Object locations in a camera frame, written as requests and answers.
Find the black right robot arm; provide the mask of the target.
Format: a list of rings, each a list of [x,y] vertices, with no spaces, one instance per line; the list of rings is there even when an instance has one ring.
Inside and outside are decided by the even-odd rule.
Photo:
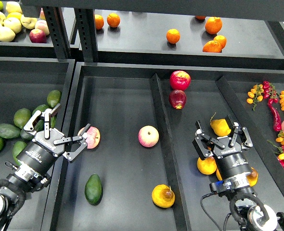
[[[230,212],[242,231],[274,231],[279,226],[284,231],[284,213],[274,212],[262,203],[248,181],[252,169],[244,151],[252,148],[253,143],[246,127],[233,122],[226,116],[231,132],[227,136],[213,138],[207,135],[200,121],[196,121],[197,131],[193,145],[202,160],[213,157],[221,180],[211,183],[208,194],[227,197]]]

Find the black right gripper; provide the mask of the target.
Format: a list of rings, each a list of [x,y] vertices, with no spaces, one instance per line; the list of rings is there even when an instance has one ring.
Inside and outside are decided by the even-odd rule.
[[[192,141],[201,160],[205,160],[213,153],[223,180],[239,174],[246,176],[251,173],[251,167],[243,151],[253,147],[246,127],[234,122],[230,115],[227,115],[227,124],[231,130],[229,136],[215,139],[204,133],[201,122],[197,120],[195,123],[197,131]]]

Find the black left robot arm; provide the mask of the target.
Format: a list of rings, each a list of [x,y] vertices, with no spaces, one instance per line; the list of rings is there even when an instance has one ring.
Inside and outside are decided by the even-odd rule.
[[[51,118],[60,107],[57,104],[53,109],[44,112],[37,110],[32,115],[24,131],[33,135],[33,139],[17,156],[20,166],[6,162],[14,173],[0,179],[0,231],[7,230],[13,216],[24,205],[28,193],[40,191],[50,184],[48,171],[59,157],[64,156],[73,162],[88,146],[86,138],[90,124],[74,137],[66,137],[51,127]]]

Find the yellow pear under arm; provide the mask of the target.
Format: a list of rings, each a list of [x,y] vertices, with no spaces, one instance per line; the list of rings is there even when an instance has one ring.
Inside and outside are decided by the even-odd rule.
[[[218,179],[219,181],[221,181],[221,180],[222,180],[222,177],[221,177],[221,174],[220,174],[220,172],[219,172],[219,169],[218,169],[218,168],[216,169],[216,176],[217,176],[217,179]]]

